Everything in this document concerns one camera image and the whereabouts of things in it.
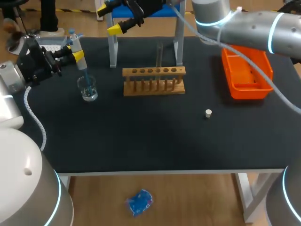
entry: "glass beaker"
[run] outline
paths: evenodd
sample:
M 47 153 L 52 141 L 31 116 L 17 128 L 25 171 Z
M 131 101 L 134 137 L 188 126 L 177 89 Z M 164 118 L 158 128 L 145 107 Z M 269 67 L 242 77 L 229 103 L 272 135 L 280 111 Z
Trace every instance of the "glass beaker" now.
M 82 76 L 77 79 L 77 86 L 81 92 L 81 95 L 85 101 L 95 101 L 98 97 L 96 90 L 96 81 L 94 76 Z

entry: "orange plastic bin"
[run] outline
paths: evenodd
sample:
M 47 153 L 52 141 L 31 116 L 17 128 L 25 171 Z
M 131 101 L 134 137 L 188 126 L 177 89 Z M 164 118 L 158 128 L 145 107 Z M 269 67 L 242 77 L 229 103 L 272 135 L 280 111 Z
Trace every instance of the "orange plastic bin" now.
M 272 80 L 273 70 L 264 51 L 232 46 L 259 66 Z M 273 88 L 247 61 L 225 48 L 222 49 L 222 64 L 231 96 L 234 99 L 264 99 Z

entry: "test tube rack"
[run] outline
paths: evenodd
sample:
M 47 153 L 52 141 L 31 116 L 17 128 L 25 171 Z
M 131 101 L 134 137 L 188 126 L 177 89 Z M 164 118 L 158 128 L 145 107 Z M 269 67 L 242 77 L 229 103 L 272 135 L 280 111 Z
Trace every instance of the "test tube rack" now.
M 123 96 L 184 94 L 185 67 L 123 68 Z

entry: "person's leg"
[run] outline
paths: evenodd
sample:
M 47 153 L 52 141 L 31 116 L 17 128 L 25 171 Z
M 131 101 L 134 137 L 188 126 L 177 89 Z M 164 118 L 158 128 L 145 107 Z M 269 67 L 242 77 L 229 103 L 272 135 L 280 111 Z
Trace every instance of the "person's leg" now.
M 16 17 L 13 8 L 3 8 L 2 9 L 3 18 L 9 18 L 16 22 Z
M 58 19 L 55 14 L 55 0 L 41 0 L 41 31 L 57 32 Z

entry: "black tabletop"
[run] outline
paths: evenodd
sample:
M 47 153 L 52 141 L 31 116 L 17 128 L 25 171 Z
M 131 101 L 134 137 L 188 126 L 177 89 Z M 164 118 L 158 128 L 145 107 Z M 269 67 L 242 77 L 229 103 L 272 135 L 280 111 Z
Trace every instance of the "black tabletop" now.
M 184 41 L 186 94 L 123 97 L 122 68 L 152 67 L 164 44 L 163 66 L 174 66 L 172 38 L 120 38 L 118 67 L 109 68 L 107 39 L 83 38 L 98 99 L 82 100 L 75 66 L 29 93 L 29 104 L 47 132 L 44 150 L 59 173 L 144 170 L 244 170 L 284 168 L 301 150 L 301 116 L 274 92 L 262 101 L 230 97 L 221 50 L 197 38 Z M 274 82 L 301 106 L 301 82 L 290 61 L 269 56 Z M 21 128 L 38 145 L 42 136 L 23 104 Z M 212 116 L 204 119 L 205 110 Z

